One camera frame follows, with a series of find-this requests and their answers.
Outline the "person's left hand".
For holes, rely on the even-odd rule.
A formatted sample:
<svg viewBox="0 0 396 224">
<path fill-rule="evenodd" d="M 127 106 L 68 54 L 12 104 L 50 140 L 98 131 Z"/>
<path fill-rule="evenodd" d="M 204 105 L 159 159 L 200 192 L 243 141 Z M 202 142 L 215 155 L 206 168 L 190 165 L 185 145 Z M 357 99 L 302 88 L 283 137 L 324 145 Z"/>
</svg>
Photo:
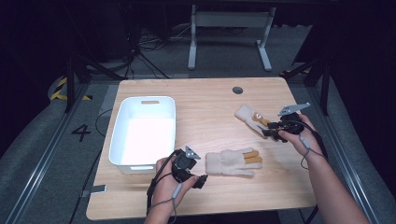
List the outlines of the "person's left hand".
<svg viewBox="0 0 396 224">
<path fill-rule="evenodd" d="M 172 176 L 172 162 L 174 157 L 167 161 L 166 158 L 157 161 L 157 168 L 161 168 L 160 179 L 156 185 L 152 196 L 153 207 L 149 209 L 148 214 L 151 217 L 171 216 L 174 210 L 178 207 L 184 198 L 184 195 L 197 182 L 199 177 L 192 175 L 186 181 L 181 183 L 181 189 L 175 199 L 172 198 L 174 191 L 177 189 L 179 183 Z"/>
</svg>

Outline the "beige glove with bear print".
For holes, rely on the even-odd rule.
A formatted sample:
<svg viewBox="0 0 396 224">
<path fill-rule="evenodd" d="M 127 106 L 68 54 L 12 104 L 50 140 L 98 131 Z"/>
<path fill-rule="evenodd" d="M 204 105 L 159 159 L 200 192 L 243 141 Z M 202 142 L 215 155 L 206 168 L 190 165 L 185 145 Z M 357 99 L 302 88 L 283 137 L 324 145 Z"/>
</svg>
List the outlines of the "beige glove with bear print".
<svg viewBox="0 0 396 224">
<path fill-rule="evenodd" d="M 260 137 L 266 138 L 262 131 L 268 130 L 268 123 L 270 120 L 266 118 L 262 113 L 253 109 L 249 105 L 241 105 L 235 112 L 234 115 L 243 121 L 251 131 L 257 133 Z"/>
</svg>

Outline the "person's right hand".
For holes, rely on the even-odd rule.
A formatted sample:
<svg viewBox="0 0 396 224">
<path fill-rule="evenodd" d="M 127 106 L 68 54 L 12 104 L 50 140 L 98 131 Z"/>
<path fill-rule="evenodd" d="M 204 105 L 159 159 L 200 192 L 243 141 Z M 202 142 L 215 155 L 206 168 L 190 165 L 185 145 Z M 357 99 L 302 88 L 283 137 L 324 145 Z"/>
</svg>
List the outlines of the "person's right hand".
<svg viewBox="0 0 396 224">
<path fill-rule="evenodd" d="M 320 149 L 318 141 L 309 129 L 304 128 L 300 134 L 280 131 L 279 135 L 290 142 L 307 161 L 323 158 L 322 150 Z"/>
</svg>

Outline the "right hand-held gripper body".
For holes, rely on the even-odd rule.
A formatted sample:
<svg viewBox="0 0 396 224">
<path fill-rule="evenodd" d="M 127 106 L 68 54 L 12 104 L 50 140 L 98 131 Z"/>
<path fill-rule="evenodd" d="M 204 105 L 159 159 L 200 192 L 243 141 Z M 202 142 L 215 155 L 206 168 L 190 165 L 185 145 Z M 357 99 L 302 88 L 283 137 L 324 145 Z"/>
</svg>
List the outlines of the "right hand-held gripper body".
<svg viewBox="0 0 396 224">
<path fill-rule="evenodd" d="M 300 134 L 304 130 L 303 122 L 298 111 L 308 108 L 309 103 L 299 105 L 285 105 L 279 112 L 280 126 L 284 131 L 292 134 Z"/>
</svg>

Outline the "yellow black hazard tape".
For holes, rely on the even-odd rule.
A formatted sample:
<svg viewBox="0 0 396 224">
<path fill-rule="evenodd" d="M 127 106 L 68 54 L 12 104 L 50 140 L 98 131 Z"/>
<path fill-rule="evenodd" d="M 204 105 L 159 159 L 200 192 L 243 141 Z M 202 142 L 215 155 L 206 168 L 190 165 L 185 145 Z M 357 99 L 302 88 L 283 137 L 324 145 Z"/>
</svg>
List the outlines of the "yellow black hazard tape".
<svg viewBox="0 0 396 224">
<path fill-rule="evenodd" d="M 61 91 L 64 87 L 64 85 L 66 84 L 67 81 L 67 77 L 62 77 L 61 80 L 59 81 L 58 85 L 56 86 L 53 94 L 50 96 L 51 100 L 67 100 L 67 95 L 66 94 L 61 94 Z M 93 97 L 92 95 L 84 95 L 82 97 L 82 100 L 84 101 L 90 101 L 92 100 Z"/>
</svg>

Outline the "beige glove with orange fingers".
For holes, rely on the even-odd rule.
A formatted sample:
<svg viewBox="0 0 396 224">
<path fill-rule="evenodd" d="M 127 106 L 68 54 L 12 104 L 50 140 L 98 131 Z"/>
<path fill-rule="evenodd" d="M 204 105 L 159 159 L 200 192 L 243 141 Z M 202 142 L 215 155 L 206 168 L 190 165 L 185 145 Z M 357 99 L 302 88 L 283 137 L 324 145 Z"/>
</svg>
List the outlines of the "beige glove with orange fingers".
<svg viewBox="0 0 396 224">
<path fill-rule="evenodd" d="M 262 168 L 259 151 L 252 147 L 205 154 L 205 171 L 210 175 L 254 176 Z"/>
</svg>

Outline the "white metal desk frame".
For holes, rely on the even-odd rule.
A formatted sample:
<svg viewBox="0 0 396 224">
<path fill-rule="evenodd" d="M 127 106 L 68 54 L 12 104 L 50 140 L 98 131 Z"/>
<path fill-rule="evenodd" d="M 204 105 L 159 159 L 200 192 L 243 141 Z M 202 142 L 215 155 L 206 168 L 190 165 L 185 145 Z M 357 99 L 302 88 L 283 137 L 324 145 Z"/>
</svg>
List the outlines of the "white metal desk frame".
<svg viewBox="0 0 396 224">
<path fill-rule="evenodd" d="M 188 69 L 194 70 L 197 56 L 196 29 L 198 27 L 236 27 L 236 28 L 262 28 L 262 38 L 256 41 L 262 65 L 265 71 L 271 71 L 266 42 L 270 33 L 276 8 L 270 7 L 265 12 L 231 12 L 231 11 L 201 11 L 196 5 L 191 7 L 191 44 L 188 59 Z"/>
</svg>

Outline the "grey tape strip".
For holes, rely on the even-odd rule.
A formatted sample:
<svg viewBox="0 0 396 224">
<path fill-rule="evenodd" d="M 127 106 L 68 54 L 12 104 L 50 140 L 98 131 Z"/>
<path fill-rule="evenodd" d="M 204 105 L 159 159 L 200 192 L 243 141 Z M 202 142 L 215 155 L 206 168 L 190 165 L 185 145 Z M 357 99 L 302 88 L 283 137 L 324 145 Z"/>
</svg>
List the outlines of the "grey tape strip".
<svg viewBox="0 0 396 224">
<path fill-rule="evenodd" d="M 84 189 L 81 193 L 81 196 L 90 197 L 92 194 L 95 193 L 106 192 L 106 189 L 107 189 L 107 185 L 92 186 L 90 189 Z"/>
</svg>

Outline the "white plastic bin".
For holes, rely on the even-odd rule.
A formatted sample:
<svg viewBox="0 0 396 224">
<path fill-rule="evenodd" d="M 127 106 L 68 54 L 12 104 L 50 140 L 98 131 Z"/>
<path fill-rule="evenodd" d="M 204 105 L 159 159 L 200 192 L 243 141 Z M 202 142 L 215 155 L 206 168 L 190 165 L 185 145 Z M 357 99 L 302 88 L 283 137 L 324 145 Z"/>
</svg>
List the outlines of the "white plastic bin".
<svg viewBox="0 0 396 224">
<path fill-rule="evenodd" d="M 108 158 L 124 174 L 155 172 L 175 149 L 176 103 L 169 96 L 124 99 L 116 116 Z"/>
</svg>

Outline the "black metal stand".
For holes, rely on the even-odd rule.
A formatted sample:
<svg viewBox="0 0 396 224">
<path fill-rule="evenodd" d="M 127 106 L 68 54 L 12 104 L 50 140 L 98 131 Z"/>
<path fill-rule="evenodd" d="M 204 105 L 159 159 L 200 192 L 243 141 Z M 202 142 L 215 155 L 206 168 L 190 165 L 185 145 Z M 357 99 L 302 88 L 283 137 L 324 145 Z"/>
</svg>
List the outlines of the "black metal stand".
<svg viewBox="0 0 396 224">
<path fill-rule="evenodd" d="M 304 79 L 304 85 L 306 87 L 315 87 L 319 81 L 321 81 L 319 105 L 325 116 L 328 115 L 328 95 L 330 86 L 330 66 L 325 60 L 315 59 L 309 63 L 303 63 L 302 65 L 294 68 L 290 71 L 284 70 L 279 76 L 284 79 L 290 79 L 298 74 L 302 74 L 307 70 L 307 75 Z"/>
<path fill-rule="evenodd" d="M 77 100 L 77 94 L 75 92 L 75 77 L 77 77 L 79 82 L 82 84 L 89 84 L 92 79 L 87 66 L 93 67 L 113 80 L 126 80 L 126 77 L 117 75 L 110 69 L 105 68 L 101 64 L 94 62 L 85 56 L 72 54 L 66 64 L 67 99 L 65 113 L 68 113 L 72 110 L 75 101 Z"/>
</svg>

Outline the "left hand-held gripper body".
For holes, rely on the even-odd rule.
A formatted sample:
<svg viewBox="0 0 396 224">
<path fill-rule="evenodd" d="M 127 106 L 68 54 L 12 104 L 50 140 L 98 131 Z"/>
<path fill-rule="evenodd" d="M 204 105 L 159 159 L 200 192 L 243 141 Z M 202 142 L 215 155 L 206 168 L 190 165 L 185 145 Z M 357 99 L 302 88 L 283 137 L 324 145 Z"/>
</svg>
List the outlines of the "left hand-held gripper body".
<svg viewBox="0 0 396 224">
<path fill-rule="evenodd" d="M 185 146 L 185 149 L 178 149 L 177 156 L 172 163 L 173 178 L 178 183 L 188 180 L 192 176 L 191 169 L 200 159 L 201 157 L 189 146 Z"/>
</svg>

